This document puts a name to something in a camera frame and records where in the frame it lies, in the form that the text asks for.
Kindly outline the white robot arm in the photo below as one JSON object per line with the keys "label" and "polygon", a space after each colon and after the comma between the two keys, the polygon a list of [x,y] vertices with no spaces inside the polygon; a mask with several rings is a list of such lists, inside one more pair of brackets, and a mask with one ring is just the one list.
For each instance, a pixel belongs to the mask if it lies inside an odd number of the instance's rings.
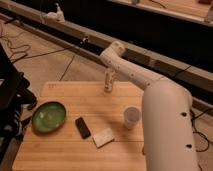
{"label": "white robot arm", "polygon": [[99,56],[108,67],[144,91],[142,125],[147,171],[199,171],[190,109],[192,95],[171,79],[122,58],[112,42]]}

